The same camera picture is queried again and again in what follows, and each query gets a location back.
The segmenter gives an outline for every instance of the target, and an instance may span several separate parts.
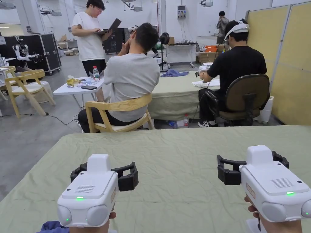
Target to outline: speaker grille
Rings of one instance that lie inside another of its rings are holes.
[[[270,180],[270,181],[278,189],[290,188],[290,187],[294,186],[287,178],[273,179],[273,180]]]
[[[80,185],[76,190],[75,193],[91,193],[95,185]]]

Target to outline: black hair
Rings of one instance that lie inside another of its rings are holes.
[[[144,49],[144,52],[148,52],[159,41],[158,31],[150,23],[144,23],[137,28],[135,41]]]
[[[102,11],[105,10],[105,5],[103,3],[102,0],[88,0],[87,1],[87,4],[86,4],[86,7],[89,8],[90,5],[93,5],[94,7],[97,7],[99,9],[101,9]]]
[[[247,24],[247,21],[245,21],[245,19],[242,19],[241,21],[243,23]],[[239,22],[237,22],[235,20],[230,21],[226,25],[225,35],[227,35],[227,33],[236,25],[239,25]],[[231,32],[229,35],[232,36],[236,42],[238,42],[238,41],[247,41],[248,34],[249,34],[249,32],[239,32],[239,33]]]

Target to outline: white t-shirt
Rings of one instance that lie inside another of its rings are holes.
[[[82,29],[90,30],[101,28],[97,18],[89,16],[85,12],[80,12],[73,18],[73,26],[82,26]],[[105,59],[105,51],[103,49],[101,37],[92,34],[84,37],[77,37],[78,49],[80,53],[80,61],[102,60]]]
[[[104,71],[103,92],[108,92],[110,103],[142,97],[150,94],[159,83],[160,67],[156,59],[145,54],[129,53],[111,57]],[[147,106],[134,111],[109,111],[119,121],[130,122],[140,119]]]

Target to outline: sneaker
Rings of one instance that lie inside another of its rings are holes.
[[[208,121],[200,121],[198,123],[198,125],[201,127],[201,128],[208,128],[208,127],[218,127],[218,124],[214,124],[214,125],[211,125],[210,123],[208,123]]]

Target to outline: green tablecloth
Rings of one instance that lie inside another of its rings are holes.
[[[152,102],[148,105],[152,119],[178,121],[184,119],[185,114],[191,119],[194,117],[200,90],[192,85],[192,82],[200,81],[199,77],[195,77],[195,72],[191,71],[187,76],[160,78],[159,84],[152,92]]]
[[[303,126],[68,135],[0,202],[0,232],[34,233],[57,220],[57,200],[71,171],[93,153],[107,153],[112,167],[135,161],[139,171],[136,189],[117,196],[111,227],[119,233],[243,233],[252,218],[245,192],[218,180],[216,155],[245,160],[249,146],[266,145],[311,186],[310,138],[311,127]],[[311,221],[303,227],[310,232]]]

